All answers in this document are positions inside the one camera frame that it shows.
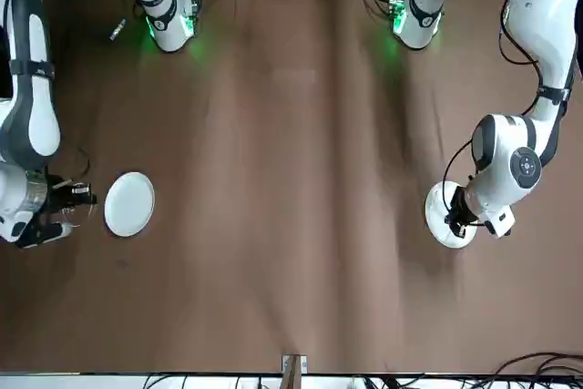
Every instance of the white plate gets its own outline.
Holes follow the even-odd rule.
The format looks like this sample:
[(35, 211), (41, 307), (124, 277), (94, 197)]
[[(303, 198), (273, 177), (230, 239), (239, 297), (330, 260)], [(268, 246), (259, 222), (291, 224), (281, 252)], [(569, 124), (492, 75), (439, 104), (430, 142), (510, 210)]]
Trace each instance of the white plate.
[(465, 227), (465, 237), (459, 238), (454, 235), (449, 225), (445, 223), (445, 216), (447, 216), (448, 211), (444, 205), (444, 198), (445, 202), (451, 202), (457, 186), (459, 184), (453, 181), (446, 181), (444, 192), (443, 182), (438, 182), (429, 191), (425, 199), (425, 221), (429, 226), (429, 230), (438, 241), (447, 248), (454, 250), (464, 248), (476, 235), (476, 227)]
[(107, 227), (119, 237), (138, 234), (152, 217), (154, 199), (154, 187), (146, 175), (139, 172), (124, 173), (107, 192)]

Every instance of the brown tablecloth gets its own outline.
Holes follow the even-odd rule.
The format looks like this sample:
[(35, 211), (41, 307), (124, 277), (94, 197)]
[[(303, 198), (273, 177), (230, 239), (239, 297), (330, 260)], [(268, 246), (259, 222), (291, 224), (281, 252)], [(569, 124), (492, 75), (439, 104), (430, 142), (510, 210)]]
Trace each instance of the brown tablecloth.
[[(82, 144), (102, 200), (139, 170), (156, 209), (133, 239), (100, 209), (66, 240), (0, 246), (0, 366), (277, 372), (303, 353), (316, 373), (487, 373), (582, 350), (580, 85), (510, 237), (451, 251), (424, 224), (477, 121), (535, 95), (498, 54), (502, 2), (447, 0), (409, 52), (362, 0), (203, 0), (172, 55), (142, 20), (107, 40), (118, 0), (50, 2), (56, 169)], [(451, 179), (472, 171), (465, 153)]]

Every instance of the black band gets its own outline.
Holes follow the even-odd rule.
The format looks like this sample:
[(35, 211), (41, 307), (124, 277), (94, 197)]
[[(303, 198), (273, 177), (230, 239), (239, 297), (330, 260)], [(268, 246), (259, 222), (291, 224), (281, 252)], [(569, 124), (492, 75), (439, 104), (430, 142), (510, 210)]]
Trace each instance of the black band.
[(409, 9), (411, 9), (411, 14), (413, 17), (417, 19), (419, 22), (420, 27), (429, 27), (431, 26), (437, 17), (441, 14), (441, 10), (444, 8), (443, 5), (439, 7), (437, 11), (432, 14), (426, 13), (422, 10), (419, 5), (415, 2), (415, 0), (409, 0)]
[(177, 1), (172, 0), (172, 4), (170, 5), (170, 8), (168, 9), (168, 11), (166, 13), (164, 13), (163, 15), (160, 15), (158, 17), (148, 15), (148, 21), (150, 22), (150, 24), (152, 26), (154, 26), (154, 28), (156, 30), (165, 31), (166, 29), (168, 29), (168, 23), (170, 23), (170, 20), (172, 20), (172, 18), (174, 18), (174, 15), (176, 14), (177, 8), (178, 8)]
[(476, 130), (478, 128), (480, 128), (482, 138), (482, 155), (480, 157), (476, 156), (474, 141), (472, 141), (472, 157), (476, 165), (476, 171), (481, 171), (487, 168), (494, 158), (494, 148), (496, 146), (496, 120), (494, 116), (491, 114), (484, 116), (480, 120), (480, 123), (478, 123)]
[(148, 8), (160, 5), (164, 0), (138, 0), (139, 4)]
[(553, 105), (567, 102), (571, 96), (571, 88), (553, 88), (543, 86), (538, 89), (538, 96), (549, 99)]
[(527, 146), (533, 150), (537, 147), (537, 130), (531, 118), (522, 118), (527, 126)]
[(28, 75), (30, 77), (45, 77), (55, 79), (55, 66), (48, 61), (32, 61), (30, 59), (11, 59), (10, 73), (12, 75)]

